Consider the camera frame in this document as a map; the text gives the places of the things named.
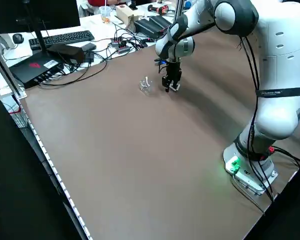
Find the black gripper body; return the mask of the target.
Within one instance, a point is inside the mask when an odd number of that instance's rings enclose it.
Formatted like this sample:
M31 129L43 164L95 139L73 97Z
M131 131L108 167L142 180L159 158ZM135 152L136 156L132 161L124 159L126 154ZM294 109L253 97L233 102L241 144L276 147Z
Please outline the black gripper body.
M169 81L179 81L181 79L182 70L180 65L180 62L167 62L166 78Z

